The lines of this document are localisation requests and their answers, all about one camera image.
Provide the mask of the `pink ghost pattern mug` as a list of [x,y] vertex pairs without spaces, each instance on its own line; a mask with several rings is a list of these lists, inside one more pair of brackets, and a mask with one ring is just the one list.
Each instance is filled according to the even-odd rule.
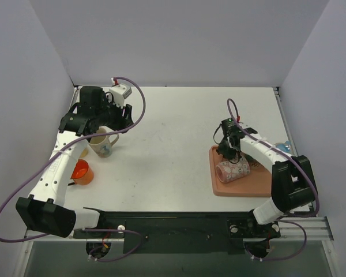
[[215,172],[218,179],[222,183],[227,184],[249,175],[250,165],[244,157],[240,158],[236,163],[226,160],[216,165]]

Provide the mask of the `cream seahorse pattern mug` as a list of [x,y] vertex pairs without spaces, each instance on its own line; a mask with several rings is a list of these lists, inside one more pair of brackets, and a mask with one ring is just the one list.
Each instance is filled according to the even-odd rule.
[[110,140],[110,135],[92,137],[89,141],[89,146],[100,158],[108,158],[112,155],[112,148],[119,140],[119,134],[113,135]]

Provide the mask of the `yellow mug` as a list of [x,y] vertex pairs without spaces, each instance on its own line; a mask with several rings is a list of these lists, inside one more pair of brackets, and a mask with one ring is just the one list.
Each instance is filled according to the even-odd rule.
[[88,146],[86,146],[86,147],[84,148],[84,150],[81,152],[79,158],[82,159],[82,158],[86,157],[87,154],[88,154]]

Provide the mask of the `orange mug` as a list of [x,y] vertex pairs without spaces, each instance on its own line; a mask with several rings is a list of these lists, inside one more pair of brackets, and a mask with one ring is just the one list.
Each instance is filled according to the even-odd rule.
[[86,160],[79,159],[68,183],[72,185],[88,185],[94,179],[94,172]]

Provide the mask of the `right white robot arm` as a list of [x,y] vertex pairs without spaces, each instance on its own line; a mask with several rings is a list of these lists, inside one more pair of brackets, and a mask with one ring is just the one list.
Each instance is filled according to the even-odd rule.
[[229,185],[252,175],[253,160],[272,177],[270,198],[250,212],[246,221],[247,232],[261,235],[267,224],[275,222],[295,208],[317,200],[317,189],[311,164],[305,156],[292,156],[269,144],[252,128],[243,129],[239,122],[225,119],[219,125],[223,138],[216,154],[223,161],[211,165],[213,183]]

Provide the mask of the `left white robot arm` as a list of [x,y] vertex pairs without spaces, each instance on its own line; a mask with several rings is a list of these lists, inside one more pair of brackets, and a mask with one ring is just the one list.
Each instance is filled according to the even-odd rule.
[[79,101],[62,117],[50,165],[26,198],[20,197],[16,210],[28,230],[67,237],[74,230],[86,229],[93,237],[102,237],[107,223],[92,209],[65,208],[65,196],[72,173],[87,147],[89,135],[106,126],[125,130],[133,124],[132,106],[125,99],[130,86],[117,84],[108,92],[96,86],[83,86]]

